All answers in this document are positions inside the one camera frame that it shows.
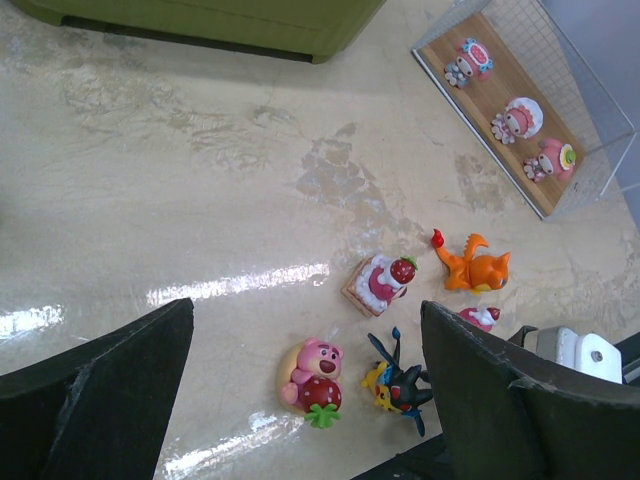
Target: black pokemon figure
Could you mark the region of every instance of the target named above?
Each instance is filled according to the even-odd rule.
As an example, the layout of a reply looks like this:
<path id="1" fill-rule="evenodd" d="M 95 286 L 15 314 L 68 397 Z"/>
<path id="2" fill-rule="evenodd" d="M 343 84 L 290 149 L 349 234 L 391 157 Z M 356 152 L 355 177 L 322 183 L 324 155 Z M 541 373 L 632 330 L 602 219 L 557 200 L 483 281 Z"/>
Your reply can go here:
<path id="1" fill-rule="evenodd" d="M 391 335 L 396 340 L 393 356 L 374 335 L 371 333 L 367 335 L 384 361 L 376 362 L 376 368 L 367 373 L 362 386 L 368 387 L 375 395 L 375 405 L 380 405 L 390 412 L 399 413 L 403 417 L 413 418 L 418 433 L 424 437 L 424 422 L 418 407 L 431 400 L 433 393 L 429 388 L 416 387 L 416 381 L 420 378 L 429 382 L 429 375 L 422 371 L 421 365 L 414 365 L 406 371 L 400 368 L 400 331 L 393 327 Z"/>

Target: charizard figure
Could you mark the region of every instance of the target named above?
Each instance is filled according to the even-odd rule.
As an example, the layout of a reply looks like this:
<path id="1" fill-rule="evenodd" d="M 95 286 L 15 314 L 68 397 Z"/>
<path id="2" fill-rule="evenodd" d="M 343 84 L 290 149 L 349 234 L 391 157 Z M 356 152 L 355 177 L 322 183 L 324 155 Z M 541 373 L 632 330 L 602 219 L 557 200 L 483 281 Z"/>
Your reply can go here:
<path id="1" fill-rule="evenodd" d="M 482 292 L 500 290 L 509 281 L 510 253 L 501 257 L 493 255 L 479 255 L 474 257 L 478 247 L 488 247 L 489 244 L 477 233 L 469 235 L 464 255 L 457 257 L 444 248 L 444 238 L 440 230 L 433 231 L 431 244 L 442 263 L 449 267 L 449 278 L 444 288 L 447 290 L 471 290 L 479 295 Z"/>

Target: white plastic object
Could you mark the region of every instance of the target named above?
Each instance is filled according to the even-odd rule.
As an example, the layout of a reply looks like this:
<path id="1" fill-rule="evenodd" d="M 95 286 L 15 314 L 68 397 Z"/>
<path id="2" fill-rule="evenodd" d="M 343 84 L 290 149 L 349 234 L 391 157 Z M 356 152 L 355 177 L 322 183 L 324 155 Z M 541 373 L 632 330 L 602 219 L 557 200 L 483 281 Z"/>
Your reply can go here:
<path id="1" fill-rule="evenodd" d="M 595 333 L 579 336 L 567 327 L 546 328 L 529 333 L 525 348 L 586 375 L 622 383 L 620 351 Z"/>

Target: wire grid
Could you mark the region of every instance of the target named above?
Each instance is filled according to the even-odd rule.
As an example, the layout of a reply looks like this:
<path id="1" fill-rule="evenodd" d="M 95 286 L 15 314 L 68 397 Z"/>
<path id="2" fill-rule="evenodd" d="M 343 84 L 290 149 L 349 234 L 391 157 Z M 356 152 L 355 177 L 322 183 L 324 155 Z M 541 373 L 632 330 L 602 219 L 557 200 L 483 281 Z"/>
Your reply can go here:
<path id="1" fill-rule="evenodd" d="M 573 175 L 570 185 L 553 210 L 552 216 L 594 203 L 600 200 L 612 186 L 617 190 L 617 182 L 610 160 L 619 159 L 622 161 L 632 139 L 633 135 L 623 137 L 587 155 L 587 158 Z"/>
<path id="2" fill-rule="evenodd" d="M 444 35 L 459 23 L 464 22 L 474 13 L 478 13 L 491 3 L 491 0 L 455 0 L 453 4 L 431 26 L 429 31 L 420 39 L 415 49 L 424 47 L 427 43 Z"/>
<path id="3" fill-rule="evenodd" d="M 632 135 L 629 119 L 538 0 L 493 0 L 482 13 L 588 152 Z"/>
<path id="4" fill-rule="evenodd" d="M 552 216 L 599 200 L 617 184 L 634 127 L 539 0 L 456 0 L 416 49 L 480 11 L 587 150 Z"/>

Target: red strawberry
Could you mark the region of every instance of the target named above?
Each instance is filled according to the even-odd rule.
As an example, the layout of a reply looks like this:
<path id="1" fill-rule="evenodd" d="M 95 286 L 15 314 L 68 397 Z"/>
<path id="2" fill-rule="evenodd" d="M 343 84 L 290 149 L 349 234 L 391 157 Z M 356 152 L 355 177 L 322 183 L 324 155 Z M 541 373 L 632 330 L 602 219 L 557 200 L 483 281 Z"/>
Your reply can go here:
<path id="1" fill-rule="evenodd" d="M 391 264 L 391 276 L 401 285 L 406 285 L 416 275 L 418 265 L 413 257 L 402 257 Z"/>
<path id="2" fill-rule="evenodd" d="M 498 319 L 500 318 L 500 309 L 489 307 L 487 308 L 487 311 L 491 314 L 491 318 L 493 318 L 497 322 Z"/>
<path id="3" fill-rule="evenodd" d="M 306 412 L 304 419 L 314 428 L 329 428 L 333 420 L 340 420 L 342 395 L 333 380 L 312 377 L 300 389 L 299 402 Z"/>
<path id="4" fill-rule="evenodd" d="M 338 384 L 324 377 L 312 377 L 300 389 L 300 403 L 305 413 L 311 411 L 311 405 L 318 404 L 322 408 L 333 403 L 338 410 L 342 404 L 342 395 Z"/>

